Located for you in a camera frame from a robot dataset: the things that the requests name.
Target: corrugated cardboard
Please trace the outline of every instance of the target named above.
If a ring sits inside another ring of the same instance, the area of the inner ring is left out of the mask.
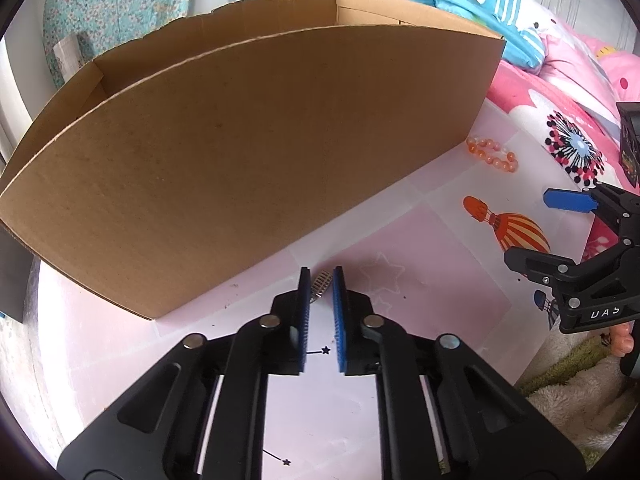
[[[177,20],[47,104],[0,178],[0,218],[82,286],[162,316],[462,142],[503,47],[405,0]]]

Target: orange bead bracelet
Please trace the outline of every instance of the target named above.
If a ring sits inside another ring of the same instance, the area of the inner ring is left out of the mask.
[[[469,153],[484,160],[490,166],[498,170],[514,173],[518,169],[518,159],[516,154],[508,152],[499,142],[493,139],[478,139],[477,137],[467,137],[466,147]]]

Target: white star outline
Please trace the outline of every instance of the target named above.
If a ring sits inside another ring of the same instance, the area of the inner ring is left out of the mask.
[[[380,296],[376,296],[371,301],[371,306],[373,307],[373,311],[376,314],[382,314],[383,316],[388,315],[391,312],[391,309],[394,307],[392,304],[387,303],[385,300],[380,298]]]
[[[371,274],[369,274],[367,272],[366,269],[373,269],[375,267],[380,266],[381,265],[381,263],[380,263],[381,260],[384,260],[384,264],[383,265],[387,266],[389,269],[393,269],[392,272],[395,273],[394,278],[393,278],[393,282],[394,282],[394,288],[393,289],[389,288],[388,286],[379,286],[378,288],[373,288],[372,276],[371,276]],[[404,266],[396,265],[396,264],[390,264],[389,260],[386,258],[386,256],[383,253],[378,253],[377,254],[376,261],[374,263],[360,266],[360,272],[362,274],[364,274],[364,276],[369,280],[369,286],[368,286],[368,290],[367,290],[368,294],[377,294],[379,292],[382,292],[383,290],[388,290],[392,294],[400,294],[400,287],[398,286],[398,278],[404,272]]]

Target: bedding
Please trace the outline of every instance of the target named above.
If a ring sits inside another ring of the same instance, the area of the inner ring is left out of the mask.
[[[518,25],[521,0],[411,0],[446,10],[502,34],[507,44],[502,55],[510,63],[537,73],[545,50],[533,23]]]
[[[580,36],[607,74],[618,101],[640,101],[640,57],[617,50],[604,41]]]
[[[618,163],[620,115],[616,101],[617,81],[629,90],[629,78],[617,77],[614,64],[607,73],[598,62],[610,54],[602,45],[585,43],[571,27],[533,0],[413,0],[448,10],[483,23],[507,39],[502,61],[488,92],[488,99],[501,108],[524,132],[529,133],[565,171],[577,189],[597,182],[632,190]],[[540,68],[513,53],[522,54],[520,44],[535,37],[544,57]],[[637,70],[635,60],[629,73]],[[634,85],[640,77],[630,76]],[[589,258],[616,241],[602,222],[593,224],[583,257]]]

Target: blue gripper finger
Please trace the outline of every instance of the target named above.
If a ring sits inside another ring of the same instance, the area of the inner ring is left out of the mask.
[[[543,200],[547,207],[578,213],[590,213],[598,207],[598,203],[587,193],[567,189],[549,188],[545,191]]]

